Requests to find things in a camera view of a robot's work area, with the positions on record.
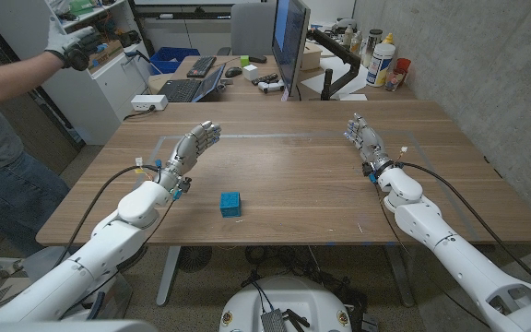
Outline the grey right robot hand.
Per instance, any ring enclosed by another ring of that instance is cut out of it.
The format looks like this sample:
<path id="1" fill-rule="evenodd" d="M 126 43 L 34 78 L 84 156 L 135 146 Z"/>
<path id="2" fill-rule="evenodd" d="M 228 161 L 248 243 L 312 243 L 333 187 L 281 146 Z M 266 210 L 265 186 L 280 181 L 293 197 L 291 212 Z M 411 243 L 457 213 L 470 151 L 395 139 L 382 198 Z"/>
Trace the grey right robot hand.
<path id="1" fill-rule="evenodd" d="M 373 174 L 378 178 L 382 172 L 390 168 L 394 162 L 389 158 L 384 142 L 358 113 L 348 121 L 348 129 L 344 133 L 347 140 L 358 150 L 362 160 L 367 163 L 364 174 Z"/>

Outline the person's gloved hand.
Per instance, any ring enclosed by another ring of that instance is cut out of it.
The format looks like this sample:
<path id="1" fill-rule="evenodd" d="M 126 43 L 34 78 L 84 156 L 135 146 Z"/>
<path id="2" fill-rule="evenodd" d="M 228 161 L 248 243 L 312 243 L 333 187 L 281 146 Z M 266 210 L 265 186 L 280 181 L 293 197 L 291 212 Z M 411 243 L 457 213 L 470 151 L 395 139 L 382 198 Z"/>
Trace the person's gloved hand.
<path id="1" fill-rule="evenodd" d="M 55 18 L 50 17 L 48 43 L 44 51 L 57 56 L 63 62 L 63 68 L 86 70 L 89 57 L 97 52 L 100 44 L 100 34 L 91 26 L 64 34 Z"/>

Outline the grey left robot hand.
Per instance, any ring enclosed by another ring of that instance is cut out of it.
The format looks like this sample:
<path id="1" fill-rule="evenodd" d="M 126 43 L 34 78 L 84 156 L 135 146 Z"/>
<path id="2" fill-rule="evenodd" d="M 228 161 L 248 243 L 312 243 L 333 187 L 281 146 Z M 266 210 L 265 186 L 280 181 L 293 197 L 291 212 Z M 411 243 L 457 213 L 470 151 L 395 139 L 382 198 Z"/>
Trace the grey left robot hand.
<path id="1" fill-rule="evenodd" d="M 219 141 L 221 127 L 211 121 L 195 126 L 175 145 L 158 175 L 159 184 L 172 189 L 196 164 L 198 157 Z"/>

